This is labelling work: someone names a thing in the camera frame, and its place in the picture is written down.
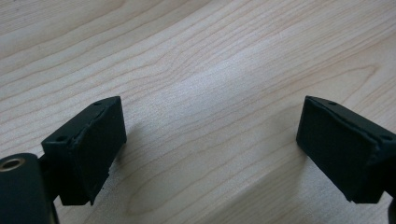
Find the table surface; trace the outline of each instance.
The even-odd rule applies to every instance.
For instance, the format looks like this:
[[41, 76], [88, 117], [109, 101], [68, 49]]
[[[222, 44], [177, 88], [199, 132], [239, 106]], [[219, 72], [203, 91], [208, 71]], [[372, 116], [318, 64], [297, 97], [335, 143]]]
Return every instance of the table surface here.
[[306, 95], [396, 132], [395, 71], [394, 0], [2, 0], [0, 156], [120, 95], [127, 145], [61, 223], [387, 223], [295, 137]]

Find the black clamp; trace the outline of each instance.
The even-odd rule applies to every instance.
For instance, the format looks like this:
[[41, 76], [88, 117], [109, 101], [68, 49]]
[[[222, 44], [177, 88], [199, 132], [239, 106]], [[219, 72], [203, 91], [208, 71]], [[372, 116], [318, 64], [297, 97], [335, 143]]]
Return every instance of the black clamp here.
[[30, 153], [0, 160], [0, 222], [59, 223], [53, 200], [93, 204], [126, 132], [119, 96], [89, 105]]
[[347, 200], [378, 203], [384, 191], [396, 196], [396, 135], [370, 120], [307, 96], [297, 143]]

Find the screw hole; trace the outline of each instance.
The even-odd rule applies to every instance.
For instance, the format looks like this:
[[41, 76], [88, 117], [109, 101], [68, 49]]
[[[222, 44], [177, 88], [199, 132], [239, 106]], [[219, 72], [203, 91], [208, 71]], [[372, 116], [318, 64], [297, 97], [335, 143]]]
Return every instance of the screw hole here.
[[67, 139], [67, 136], [59, 136], [57, 139], [56, 139], [56, 141], [57, 142], [63, 142], [64, 140], [66, 140]]
[[24, 163], [24, 158], [16, 158], [3, 162], [0, 165], [0, 172], [11, 171], [17, 169]]
[[391, 141], [391, 140], [393, 140], [393, 138], [392, 137], [390, 137], [390, 136], [387, 136], [387, 135], [381, 135], [380, 136], [382, 139], [384, 139], [384, 140], [388, 140], [388, 141]]

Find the black plastic part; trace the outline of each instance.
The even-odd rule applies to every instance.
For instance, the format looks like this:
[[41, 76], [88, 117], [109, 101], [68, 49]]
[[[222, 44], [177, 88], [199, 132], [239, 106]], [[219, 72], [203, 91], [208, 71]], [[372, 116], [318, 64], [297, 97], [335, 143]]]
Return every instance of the black plastic part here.
[[0, 223], [59, 223], [37, 156], [15, 154], [0, 160]]
[[297, 143], [349, 201], [395, 196], [396, 135], [328, 100], [306, 96]]
[[396, 202], [393, 199], [388, 209], [389, 224], [396, 224]]
[[46, 175], [49, 189], [58, 191], [51, 195], [59, 194], [64, 205], [93, 203], [125, 142], [119, 96], [85, 108], [41, 143], [40, 160], [52, 169]]

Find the wood grain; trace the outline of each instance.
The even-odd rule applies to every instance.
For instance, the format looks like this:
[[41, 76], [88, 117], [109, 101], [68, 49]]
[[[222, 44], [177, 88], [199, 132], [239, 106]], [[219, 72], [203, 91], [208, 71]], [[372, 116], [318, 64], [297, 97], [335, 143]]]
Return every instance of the wood grain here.
[[120, 95], [128, 144], [62, 223], [387, 223], [295, 135], [306, 95], [396, 132], [395, 62], [393, 0], [3, 0], [0, 156]]

